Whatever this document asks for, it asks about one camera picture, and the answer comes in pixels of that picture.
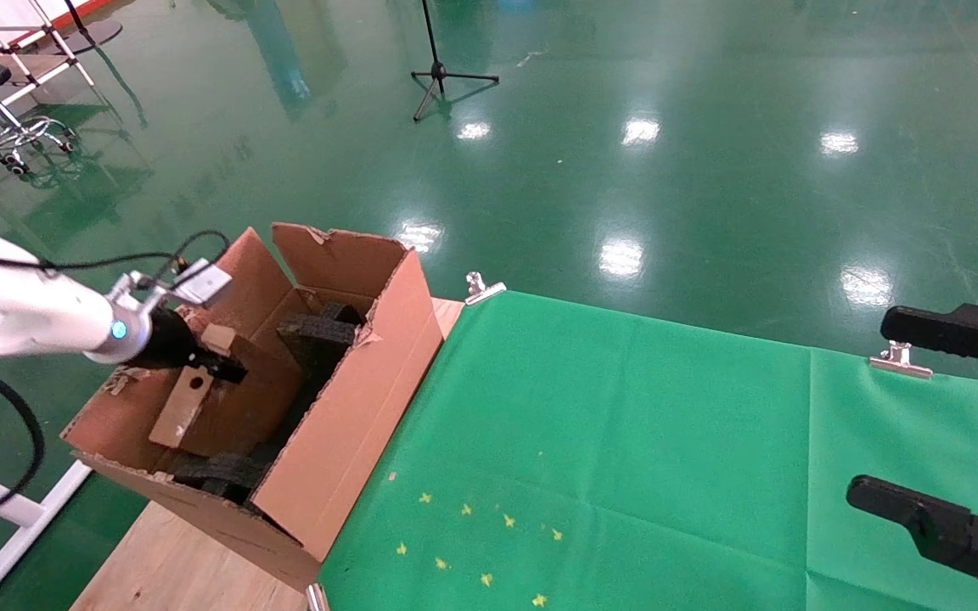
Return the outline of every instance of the green floor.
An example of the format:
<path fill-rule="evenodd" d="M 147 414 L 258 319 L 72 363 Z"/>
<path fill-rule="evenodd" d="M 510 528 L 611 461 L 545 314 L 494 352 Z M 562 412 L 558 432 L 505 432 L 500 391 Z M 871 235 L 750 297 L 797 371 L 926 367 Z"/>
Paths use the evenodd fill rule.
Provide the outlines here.
<path fill-rule="evenodd" d="M 105 50 L 129 90 L 91 53 L 111 109 L 77 74 L 49 88 L 70 97 L 46 110 L 78 128 L 81 158 L 34 162 L 29 182 L 0 167 L 1 235 L 51 259 L 301 221 L 415 244 L 440 297 L 478 270 L 855 355 L 881 349 L 893 303 L 978 302 L 975 0 L 437 0 L 449 69 L 501 84 L 420 125 L 415 0 L 137 0 L 113 15 L 125 30 Z M 921 360 L 978 378 L 978 362 Z M 33 496 L 69 464 L 54 435 L 106 371 L 0 362 L 52 436 Z M 0 403 L 0 479 L 27 448 Z M 94 477 L 0 608 L 69 607 L 142 506 Z"/>

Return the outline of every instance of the green tablecloth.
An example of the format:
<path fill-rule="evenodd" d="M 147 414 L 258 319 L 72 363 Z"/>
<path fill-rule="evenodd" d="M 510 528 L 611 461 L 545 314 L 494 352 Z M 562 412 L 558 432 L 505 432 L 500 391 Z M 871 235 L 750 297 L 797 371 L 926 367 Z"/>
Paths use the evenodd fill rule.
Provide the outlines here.
<path fill-rule="evenodd" d="M 506 293 L 459 318 L 321 581 L 334 611 L 978 610 L 847 506 L 861 473 L 978 512 L 978 380 Z"/>

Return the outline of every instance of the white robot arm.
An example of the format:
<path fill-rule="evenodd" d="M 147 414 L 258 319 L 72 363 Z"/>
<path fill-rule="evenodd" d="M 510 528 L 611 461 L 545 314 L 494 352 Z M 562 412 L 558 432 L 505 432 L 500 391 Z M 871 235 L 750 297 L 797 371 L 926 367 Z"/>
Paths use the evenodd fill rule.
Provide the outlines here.
<path fill-rule="evenodd" d="M 226 373 L 234 368 L 201 348 L 182 318 L 160 308 L 171 295 L 201 306 L 217 297 L 230 278 L 205 260 L 183 272 L 191 275 L 190 283 L 146 282 L 151 293 L 141 302 L 132 293 L 151 278 L 138 272 L 121 276 L 104 295 L 58 272 L 40 270 L 34 255 L 2 238 L 0 260 L 34 264 L 0 264 L 0 356 L 81 352 L 100 363 L 141 361 L 140 367 L 150 368 L 205 364 L 225 367 Z"/>

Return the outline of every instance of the wooden board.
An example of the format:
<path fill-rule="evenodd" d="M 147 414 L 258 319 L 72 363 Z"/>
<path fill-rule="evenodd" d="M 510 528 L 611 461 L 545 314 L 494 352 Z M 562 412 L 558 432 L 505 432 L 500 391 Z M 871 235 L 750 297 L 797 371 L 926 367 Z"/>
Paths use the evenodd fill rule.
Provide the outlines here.
<path fill-rule="evenodd" d="M 461 301 L 432 300 L 443 337 Z M 306 600 L 151 502 L 70 611 L 304 611 Z"/>

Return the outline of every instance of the black cable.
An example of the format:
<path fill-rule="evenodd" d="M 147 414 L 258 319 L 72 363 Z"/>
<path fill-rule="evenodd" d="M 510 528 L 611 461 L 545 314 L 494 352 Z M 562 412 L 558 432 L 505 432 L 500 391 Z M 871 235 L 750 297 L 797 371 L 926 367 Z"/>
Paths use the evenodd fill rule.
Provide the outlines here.
<path fill-rule="evenodd" d="M 176 249 L 174 256 L 176 256 L 176 258 L 180 258 L 180 256 L 183 256 L 183 251 L 187 250 L 187 247 L 190 246 L 191 243 L 204 236 L 217 236 L 218 238 L 220 238 L 222 241 L 221 250 L 217 251 L 217 255 L 215 255 L 213 259 L 206 261 L 205 266 L 199 267 L 198 270 L 195 270 L 190 274 L 187 274 L 186 276 L 176 278 L 176 282 L 172 283 L 171 288 L 168 290 L 170 291 L 176 290 L 180 285 L 182 285 L 182 283 L 186 283 L 187 281 L 189 281 L 189 279 L 194 278 L 194 276 L 197 276 L 202 272 L 205 272 L 207 268 L 210 268 L 210 266 L 213 266 L 214 263 L 217 263 L 217 260 L 221 259 L 222 256 L 224 256 L 226 252 L 228 252 L 230 246 L 233 246 L 232 243 L 229 243 L 228 237 L 225 236 L 225 233 L 215 231 L 215 229 L 206 229 L 206 231 L 204 232 L 195 233 L 194 236 L 191 236 L 186 240 L 183 240 L 183 244 L 180 244 L 180 247 Z"/>
<path fill-rule="evenodd" d="M 171 260 L 173 255 L 168 252 L 139 252 L 136 255 L 113 256 L 112 259 L 101 259 L 98 261 L 85 261 L 82 263 L 54 263 L 51 261 L 13 261 L 10 259 L 0 259 L 0 267 L 19 267 L 23 270 L 40 270 L 43 272 L 66 272 L 71 270 L 92 270 L 94 267 L 113 266 L 116 263 L 127 261 L 138 261 L 142 259 L 164 259 Z"/>
<path fill-rule="evenodd" d="M 25 429 L 28 429 L 28 434 L 32 438 L 32 460 L 28 463 L 28 468 L 25 469 L 25 474 L 17 479 L 17 483 L 13 485 L 10 490 L 5 492 L 4 495 L 0 496 L 0 507 L 12 499 L 13 496 L 19 495 L 28 484 L 32 481 L 32 477 L 36 475 L 37 470 L 40 468 L 40 463 L 43 462 L 43 432 L 40 432 L 40 424 L 36 420 L 36 414 L 32 413 L 31 407 L 22 399 L 16 390 L 3 382 L 0 378 L 0 395 L 7 401 L 10 401 L 10 405 L 17 410 L 17 415 L 25 422 Z"/>

